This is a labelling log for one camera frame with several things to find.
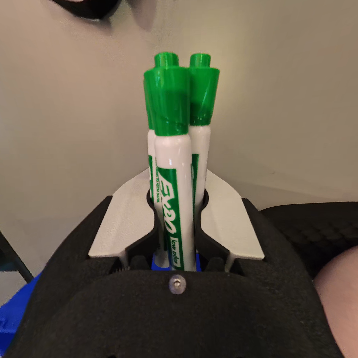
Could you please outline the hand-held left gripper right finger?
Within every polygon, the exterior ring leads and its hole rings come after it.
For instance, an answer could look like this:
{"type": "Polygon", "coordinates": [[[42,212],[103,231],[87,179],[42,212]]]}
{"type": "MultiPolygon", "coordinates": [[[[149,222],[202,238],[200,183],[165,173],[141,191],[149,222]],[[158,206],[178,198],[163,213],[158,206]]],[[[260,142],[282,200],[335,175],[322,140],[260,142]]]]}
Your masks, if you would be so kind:
{"type": "Polygon", "coordinates": [[[236,259],[262,261],[265,257],[243,198],[212,172],[207,172],[195,246],[206,261],[221,258],[225,270],[231,270],[236,259]]]}

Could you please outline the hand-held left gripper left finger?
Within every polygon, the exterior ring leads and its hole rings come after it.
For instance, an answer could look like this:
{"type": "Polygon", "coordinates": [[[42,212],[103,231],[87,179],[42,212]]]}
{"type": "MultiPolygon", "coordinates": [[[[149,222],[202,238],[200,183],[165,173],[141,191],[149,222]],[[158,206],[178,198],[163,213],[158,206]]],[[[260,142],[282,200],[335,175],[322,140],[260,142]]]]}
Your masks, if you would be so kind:
{"type": "Polygon", "coordinates": [[[114,192],[89,257],[118,257],[126,268],[133,257],[143,256],[151,268],[159,224],[154,207],[147,199],[149,190],[149,170],[145,170],[114,192]]]}

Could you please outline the green dry erase marker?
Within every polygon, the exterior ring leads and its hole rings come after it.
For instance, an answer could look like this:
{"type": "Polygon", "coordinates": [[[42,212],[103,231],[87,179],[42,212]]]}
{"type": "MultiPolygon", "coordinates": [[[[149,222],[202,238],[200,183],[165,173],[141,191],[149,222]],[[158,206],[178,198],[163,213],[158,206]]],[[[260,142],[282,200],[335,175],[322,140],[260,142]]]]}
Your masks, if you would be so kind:
{"type": "Polygon", "coordinates": [[[190,57],[190,125],[193,203],[198,213],[204,198],[211,120],[217,94],[220,70],[211,67],[211,56],[195,53],[190,57]]]}
{"type": "Polygon", "coordinates": [[[149,161],[149,181],[150,181],[150,198],[151,202],[155,203],[156,193],[154,190],[154,160],[155,160],[155,149],[154,149],[154,140],[155,140],[155,131],[154,124],[151,115],[150,108],[150,98],[147,90],[147,85],[145,79],[143,80],[144,84],[144,93],[145,93],[145,105],[148,119],[149,132],[147,135],[147,146],[148,146],[148,161],[149,161]]]}
{"type": "Polygon", "coordinates": [[[190,73],[173,52],[144,73],[154,122],[164,238],[173,270],[196,271],[190,124],[190,73]]]}

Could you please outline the blue plastic bin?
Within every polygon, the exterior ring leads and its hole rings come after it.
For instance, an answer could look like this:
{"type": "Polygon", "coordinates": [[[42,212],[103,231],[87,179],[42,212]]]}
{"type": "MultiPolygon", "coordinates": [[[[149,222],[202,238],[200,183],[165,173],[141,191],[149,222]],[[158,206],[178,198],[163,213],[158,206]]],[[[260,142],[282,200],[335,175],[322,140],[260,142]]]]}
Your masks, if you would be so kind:
{"type": "MultiPolygon", "coordinates": [[[[85,286],[91,284],[97,277],[110,274],[113,260],[107,269],[101,274],[99,269],[94,269],[90,263],[94,258],[90,258],[85,251],[75,255],[75,251],[69,252],[71,255],[65,256],[64,253],[57,251],[48,262],[48,265],[54,266],[53,275],[59,274],[60,279],[65,279],[63,284],[55,284],[55,290],[50,291],[50,287],[43,286],[42,293],[38,298],[38,311],[32,311],[35,319],[43,318],[47,321],[53,312],[57,311],[65,301],[72,298],[80,289],[80,284],[85,286]]],[[[40,278],[36,276],[29,284],[20,289],[7,303],[1,306],[1,342],[11,340],[20,326],[20,322],[29,303],[31,294],[40,278]]],[[[174,339],[184,341],[183,345],[195,345],[190,343],[200,339],[200,321],[193,311],[190,313],[190,307],[185,306],[182,314],[188,313],[189,316],[179,316],[170,307],[159,308],[154,313],[159,316],[143,317],[137,315],[141,313],[151,313],[150,306],[139,302],[138,298],[121,296],[125,293],[121,287],[116,286],[118,281],[105,284],[101,287],[106,289],[100,291],[95,289],[94,293],[89,294],[90,299],[99,298],[100,293],[107,293],[103,304],[96,300],[95,306],[99,311],[89,311],[89,301],[83,301],[80,308],[84,308],[86,318],[91,323],[99,325],[100,318],[104,318],[104,332],[97,332],[95,336],[101,340],[116,340],[119,342],[130,342],[133,344],[137,340],[151,340],[154,345],[156,341],[170,341],[174,339]]]]}

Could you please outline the person's left forearm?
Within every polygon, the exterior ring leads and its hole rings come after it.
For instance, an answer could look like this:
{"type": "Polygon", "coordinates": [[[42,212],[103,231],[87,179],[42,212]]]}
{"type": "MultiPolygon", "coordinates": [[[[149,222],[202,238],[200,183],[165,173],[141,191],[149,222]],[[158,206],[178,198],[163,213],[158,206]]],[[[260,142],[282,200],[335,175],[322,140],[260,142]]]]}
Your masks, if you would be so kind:
{"type": "Polygon", "coordinates": [[[358,247],[329,261],[314,286],[342,355],[358,357],[358,247]]]}

